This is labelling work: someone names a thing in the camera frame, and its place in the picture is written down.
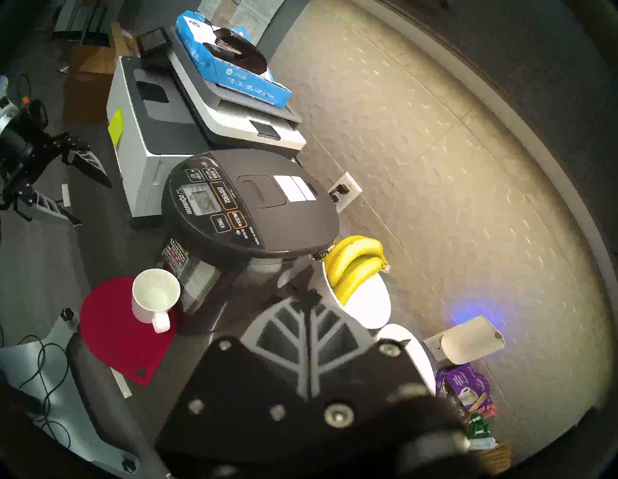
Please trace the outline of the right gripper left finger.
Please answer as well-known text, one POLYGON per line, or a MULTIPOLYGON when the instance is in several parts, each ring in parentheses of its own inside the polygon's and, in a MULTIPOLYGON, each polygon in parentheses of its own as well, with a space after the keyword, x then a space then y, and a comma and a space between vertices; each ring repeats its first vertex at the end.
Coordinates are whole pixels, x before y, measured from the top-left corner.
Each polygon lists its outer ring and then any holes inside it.
POLYGON ((156 438, 170 471, 297 471, 310 400, 314 294, 235 284, 182 332, 209 340, 156 438))

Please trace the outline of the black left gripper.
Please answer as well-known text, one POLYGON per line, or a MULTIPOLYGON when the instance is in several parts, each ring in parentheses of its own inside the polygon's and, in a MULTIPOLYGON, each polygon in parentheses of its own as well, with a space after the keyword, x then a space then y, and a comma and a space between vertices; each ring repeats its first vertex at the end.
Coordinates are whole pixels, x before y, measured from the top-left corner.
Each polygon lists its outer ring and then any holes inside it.
POLYGON ((77 217, 33 186, 58 156, 66 166, 77 168, 93 181, 112 185, 103 165, 80 137, 52 136, 33 121, 13 120, 1 134, 1 198, 14 198, 14 212, 28 222, 80 226, 77 217))

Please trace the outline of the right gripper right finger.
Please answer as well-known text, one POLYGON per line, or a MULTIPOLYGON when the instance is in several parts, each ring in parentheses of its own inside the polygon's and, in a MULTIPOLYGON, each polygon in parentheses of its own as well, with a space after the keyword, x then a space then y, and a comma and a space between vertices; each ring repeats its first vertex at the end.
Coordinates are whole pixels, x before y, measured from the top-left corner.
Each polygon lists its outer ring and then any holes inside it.
POLYGON ((372 337, 370 318, 390 315, 390 300, 362 286, 352 315, 336 302, 323 265, 315 268, 316 289, 342 323, 312 326, 312 392, 328 397, 324 420, 336 431, 320 458, 327 471, 435 471, 435 371, 421 343, 390 323, 372 337))

